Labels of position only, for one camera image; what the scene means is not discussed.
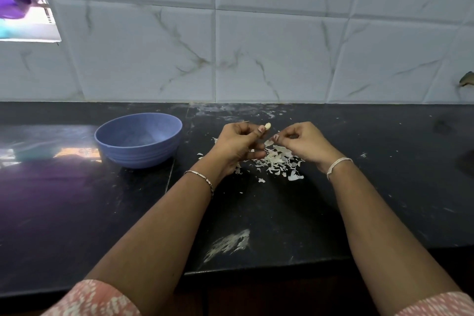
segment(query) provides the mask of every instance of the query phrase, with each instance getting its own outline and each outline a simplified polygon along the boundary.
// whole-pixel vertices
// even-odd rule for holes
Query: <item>plastic bowl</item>
[[[113,162],[131,169],[158,165],[174,155],[182,122],[161,113],[122,116],[99,127],[94,137],[99,150]]]

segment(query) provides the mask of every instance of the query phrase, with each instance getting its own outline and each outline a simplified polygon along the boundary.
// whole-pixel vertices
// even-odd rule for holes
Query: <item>wall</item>
[[[0,43],[0,99],[474,103],[474,0],[51,3],[63,42]]]

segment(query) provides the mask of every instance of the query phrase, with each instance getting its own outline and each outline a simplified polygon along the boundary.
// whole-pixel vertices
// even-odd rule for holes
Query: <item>left hand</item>
[[[264,125],[258,126],[249,122],[227,124],[208,155],[223,158],[222,174],[223,176],[230,175],[239,161],[266,156],[265,145],[258,143],[258,139],[262,138],[265,132]]]

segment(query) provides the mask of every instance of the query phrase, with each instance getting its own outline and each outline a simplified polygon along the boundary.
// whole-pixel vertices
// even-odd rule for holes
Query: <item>black countertop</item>
[[[0,103],[0,296],[65,291],[214,144],[228,122],[312,121],[363,170],[428,248],[474,245],[474,105]],[[122,169],[96,150],[110,119],[164,112],[184,124],[174,159]],[[350,260],[334,193],[242,164],[217,188],[185,278],[216,271]],[[259,183],[258,178],[266,182]],[[205,262],[213,243],[248,245]]]

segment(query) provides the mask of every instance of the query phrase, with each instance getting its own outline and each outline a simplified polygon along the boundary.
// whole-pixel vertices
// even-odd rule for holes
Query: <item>forearm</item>
[[[206,156],[192,169],[216,186],[221,166]],[[147,315],[155,315],[181,277],[210,186],[198,175],[183,176],[100,260],[87,278],[114,286]]]
[[[330,180],[359,271],[382,315],[459,287],[350,162]]]

